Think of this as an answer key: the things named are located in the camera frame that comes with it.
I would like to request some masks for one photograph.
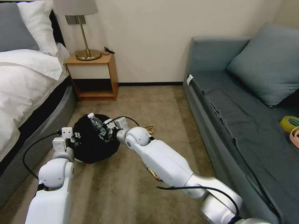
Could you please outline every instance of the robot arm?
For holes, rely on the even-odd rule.
[[[238,210],[242,198],[224,183],[213,177],[200,177],[193,173],[188,162],[179,153],[161,140],[149,135],[146,129],[135,127],[129,129],[125,118],[115,121],[120,129],[117,139],[129,149],[140,155],[142,161],[158,175],[163,182],[173,187],[215,188],[231,197]],[[232,223],[236,215],[236,206],[223,193],[211,189],[185,189],[192,198],[203,198],[202,212],[212,224]],[[259,219],[235,220],[237,224],[266,224]]]
[[[235,220],[233,218],[242,204],[241,197],[215,178],[199,177],[190,169],[184,157],[160,140],[154,139],[146,129],[129,128],[124,117],[114,123],[104,122],[116,138],[140,155],[143,162],[166,184],[172,187],[201,187],[210,189],[185,189],[192,198],[203,198],[202,212],[211,224],[269,224],[259,219]],[[55,153],[52,160],[39,171],[39,188],[29,206],[25,224],[67,224],[70,210],[70,185],[74,175],[74,154],[67,147],[66,139],[72,137],[72,128],[63,128],[66,133],[53,140]]]

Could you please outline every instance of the bedside table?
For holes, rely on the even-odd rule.
[[[116,100],[118,79],[114,54],[93,61],[80,61],[72,54],[65,62],[79,101]]]

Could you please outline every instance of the black trash bag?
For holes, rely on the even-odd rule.
[[[102,122],[109,119],[103,114],[95,114],[95,116]],[[76,139],[76,143],[72,147],[75,158],[85,163],[94,163],[111,157],[117,152],[120,144],[117,140],[111,140],[108,143],[101,140],[93,129],[87,114],[75,123],[73,132],[74,139]]]

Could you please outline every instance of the gold lamp base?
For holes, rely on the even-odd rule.
[[[98,50],[82,50],[76,51],[76,58],[81,61],[91,61],[98,59],[102,56],[102,53]]]

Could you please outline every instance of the carpet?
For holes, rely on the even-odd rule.
[[[153,125],[153,136],[185,157],[196,174],[215,176],[181,86],[120,87],[115,102],[78,102],[69,126],[90,112],[111,118],[129,116],[141,126]],[[35,168],[36,173],[52,154],[51,150]],[[165,184],[124,145],[104,161],[91,165],[75,162],[69,223],[208,223],[200,211],[201,200],[156,186]],[[36,188],[37,180],[28,176],[0,209],[1,223],[24,223]]]

